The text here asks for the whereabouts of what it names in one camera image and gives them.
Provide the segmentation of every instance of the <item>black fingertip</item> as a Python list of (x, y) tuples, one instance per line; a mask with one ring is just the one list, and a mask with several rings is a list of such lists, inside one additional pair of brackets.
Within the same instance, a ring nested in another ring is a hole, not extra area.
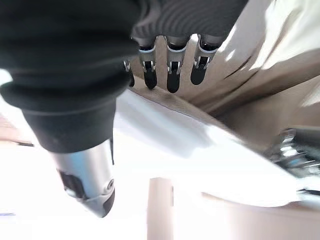
[(194, 85), (199, 85), (205, 79), (205, 75), (206, 75), (206, 70), (203, 68), (203, 66), (199, 66), (198, 68), (196, 68), (193, 65), (191, 76), (190, 76), (191, 82)]
[(111, 210), (112, 206), (114, 205), (115, 202), (115, 196), (116, 196), (116, 190), (113, 190), (112, 195), (108, 198), (107, 201), (104, 202), (103, 208), (104, 208), (104, 214), (101, 216), (104, 218)]
[(177, 74), (177, 71), (172, 71), (171, 74), (168, 73), (166, 88), (172, 94), (176, 93), (180, 85), (180, 74)]
[(129, 87), (133, 87), (135, 85), (135, 77), (131, 69), (129, 70), (129, 75), (130, 75), (130, 84)]
[(147, 71), (144, 73), (144, 82), (148, 89), (153, 89), (157, 86), (157, 74), (156, 71)]

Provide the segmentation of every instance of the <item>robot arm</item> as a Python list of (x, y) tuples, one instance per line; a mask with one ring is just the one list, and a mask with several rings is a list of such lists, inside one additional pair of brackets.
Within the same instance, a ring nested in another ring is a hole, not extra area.
[(179, 88), (184, 52), (199, 34), (191, 81), (198, 85), (247, 0), (2, 1), (0, 68), (13, 81), (5, 101), (22, 110), (52, 155), (66, 192), (104, 217), (112, 176), (116, 97), (134, 79), (139, 54), (148, 88), (157, 85), (155, 39), (167, 42), (167, 88)]

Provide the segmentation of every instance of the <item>silver metal cylinder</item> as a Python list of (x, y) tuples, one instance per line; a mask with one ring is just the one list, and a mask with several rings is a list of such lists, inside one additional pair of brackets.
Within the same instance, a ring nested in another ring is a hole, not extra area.
[(114, 198), (115, 190), (110, 140), (84, 151), (51, 152), (51, 155), (65, 191), (96, 215), (104, 217), (107, 214), (104, 204), (110, 197)]

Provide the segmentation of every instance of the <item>metal clamp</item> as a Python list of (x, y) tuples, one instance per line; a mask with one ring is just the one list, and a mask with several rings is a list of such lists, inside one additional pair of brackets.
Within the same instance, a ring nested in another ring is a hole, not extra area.
[(204, 67), (203, 67), (203, 69), (205, 70), (205, 69), (207, 69), (209, 63), (214, 58), (216, 52), (218, 51), (218, 48), (216, 48), (214, 50), (204, 50), (200, 46), (200, 42), (201, 42), (201, 36), (199, 36), (199, 40), (198, 40), (198, 42), (196, 44), (196, 49), (195, 49), (195, 53), (194, 53), (194, 66), (195, 66), (196, 69), (198, 69), (201, 58), (207, 58), (206, 59), (206, 63), (204, 65)]
[(166, 62), (167, 62), (168, 73), (172, 74), (172, 62), (177, 62), (178, 67), (177, 67), (176, 74), (178, 75), (181, 73), (181, 67), (184, 64), (184, 57), (185, 57), (187, 45), (184, 48), (179, 50), (171, 49), (168, 45), (166, 47), (167, 47)]
[(126, 72), (130, 71), (130, 62), (128, 60), (123, 61), (124, 69)]
[(146, 62), (150, 62), (151, 72), (156, 70), (156, 45), (153, 46), (150, 50), (142, 50), (139, 49), (139, 59), (142, 65), (143, 71), (146, 73), (148, 71), (148, 67), (146, 66)]

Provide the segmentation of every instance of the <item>chrome metal part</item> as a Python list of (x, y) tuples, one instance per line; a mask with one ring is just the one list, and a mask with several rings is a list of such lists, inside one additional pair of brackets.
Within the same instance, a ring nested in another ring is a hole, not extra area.
[(184, 57), (187, 49), (187, 44), (185, 45), (185, 47), (179, 50), (174, 50), (170, 48), (168, 45), (166, 47), (167, 47), (166, 62), (167, 62), (168, 73), (169, 74), (172, 73), (172, 62), (177, 62), (178, 68), (177, 68), (176, 74), (180, 74), (181, 67), (184, 64)]
[(130, 71), (130, 62), (128, 60), (123, 61), (124, 69), (126, 72)]
[(50, 154), (67, 194), (104, 217), (105, 203), (115, 191), (110, 140), (84, 151)]
[(320, 208), (320, 131), (289, 128), (284, 130), (265, 155), (295, 176), (299, 198), (306, 205)]
[(198, 42), (196, 44), (196, 48), (195, 48), (194, 66), (196, 69), (199, 68), (199, 63), (200, 63), (201, 58), (207, 58), (206, 64), (203, 67), (203, 69), (205, 70), (208, 68), (209, 63), (214, 58), (218, 48), (216, 48), (214, 50), (205, 50), (201, 47), (200, 42), (201, 42), (201, 36), (199, 36), (199, 40), (198, 40)]
[(156, 45), (153, 46), (152, 49), (149, 50), (142, 50), (139, 49), (139, 59), (143, 71), (146, 73), (148, 69), (146, 68), (146, 62), (150, 62), (151, 64), (151, 71), (156, 70)]

